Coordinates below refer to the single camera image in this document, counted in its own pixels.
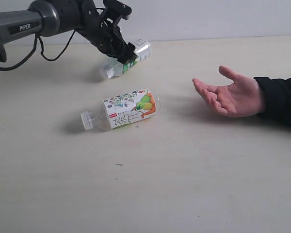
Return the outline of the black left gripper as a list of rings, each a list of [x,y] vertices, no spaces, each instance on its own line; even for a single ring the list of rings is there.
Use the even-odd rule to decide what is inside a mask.
[[[104,20],[102,12],[98,12],[92,0],[77,0],[80,12],[80,27],[76,31],[94,45],[101,53],[115,58],[121,64],[135,61],[135,45],[126,43],[122,37],[119,26],[114,26],[111,21]]]

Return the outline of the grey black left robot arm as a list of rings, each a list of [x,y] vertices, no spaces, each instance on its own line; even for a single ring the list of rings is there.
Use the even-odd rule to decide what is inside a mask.
[[[35,53],[42,37],[68,31],[78,33],[101,53],[122,64],[137,57],[135,46],[126,43],[118,23],[127,20],[132,9],[118,0],[105,0],[104,7],[96,7],[92,0],[35,0],[27,10],[0,13],[0,64],[7,61],[5,44],[34,35],[33,49],[19,63],[1,67],[11,71],[23,65]]]

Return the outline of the black-sleeved forearm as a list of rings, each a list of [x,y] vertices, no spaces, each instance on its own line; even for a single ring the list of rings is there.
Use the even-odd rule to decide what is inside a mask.
[[[291,128],[291,78],[255,77],[262,91],[264,108],[258,116]]]

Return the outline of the person's open bare hand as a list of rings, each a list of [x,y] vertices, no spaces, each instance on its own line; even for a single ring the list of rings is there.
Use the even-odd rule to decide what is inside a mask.
[[[230,85],[214,86],[194,78],[193,84],[205,104],[219,115],[226,117],[251,117],[265,110],[263,91],[258,82],[238,74],[226,66],[218,71],[233,81]]]

